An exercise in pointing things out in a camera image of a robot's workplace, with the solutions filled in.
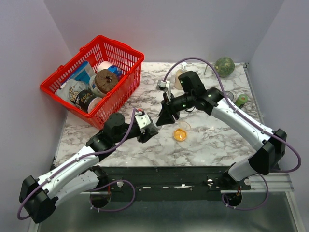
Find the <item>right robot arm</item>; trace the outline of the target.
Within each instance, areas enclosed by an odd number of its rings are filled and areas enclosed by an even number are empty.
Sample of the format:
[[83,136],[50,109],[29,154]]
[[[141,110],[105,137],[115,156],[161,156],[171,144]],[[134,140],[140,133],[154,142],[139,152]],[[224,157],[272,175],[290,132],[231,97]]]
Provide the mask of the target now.
[[231,100],[215,88],[205,89],[198,74],[188,71],[180,75],[184,94],[174,97],[168,81],[159,80],[157,89],[164,91],[162,110],[156,122],[157,126],[173,124],[180,117],[180,111],[196,108],[213,116],[240,134],[256,153],[232,164],[222,176],[222,184],[234,189],[240,180],[254,174],[267,175],[285,154],[287,134],[282,129],[273,130],[260,124],[237,108]]

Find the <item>orange pill dish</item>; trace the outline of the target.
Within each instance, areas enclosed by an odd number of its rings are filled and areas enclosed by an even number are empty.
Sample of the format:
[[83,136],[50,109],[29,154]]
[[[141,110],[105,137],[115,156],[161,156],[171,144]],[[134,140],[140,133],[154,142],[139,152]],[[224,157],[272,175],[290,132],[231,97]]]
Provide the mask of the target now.
[[187,139],[187,131],[182,128],[177,128],[173,132],[173,138],[178,142],[183,142]]

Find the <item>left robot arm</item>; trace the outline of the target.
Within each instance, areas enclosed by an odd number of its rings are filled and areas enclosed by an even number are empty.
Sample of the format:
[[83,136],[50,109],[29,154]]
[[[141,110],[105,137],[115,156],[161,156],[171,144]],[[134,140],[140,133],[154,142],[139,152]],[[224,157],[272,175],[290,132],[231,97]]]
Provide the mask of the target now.
[[26,177],[21,186],[17,212],[19,220],[31,218],[36,224],[49,218],[65,197],[85,190],[104,190],[106,177],[92,167],[112,154],[123,142],[137,138],[147,142],[160,127],[142,110],[134,110],[130,123],[121,113],[113,113],[103,129],[92,136],[82,149],[53,170],[34,178]]

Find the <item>clear dish lid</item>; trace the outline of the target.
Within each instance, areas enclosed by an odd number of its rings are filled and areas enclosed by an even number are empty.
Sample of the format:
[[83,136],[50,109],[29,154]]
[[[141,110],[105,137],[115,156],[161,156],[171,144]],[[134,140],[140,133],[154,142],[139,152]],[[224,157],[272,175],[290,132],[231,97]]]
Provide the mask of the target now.
[[179,128],[181,128],[185,131],[191,130],[191,125],[186,121],[179,121],[178,125],[179,125]]

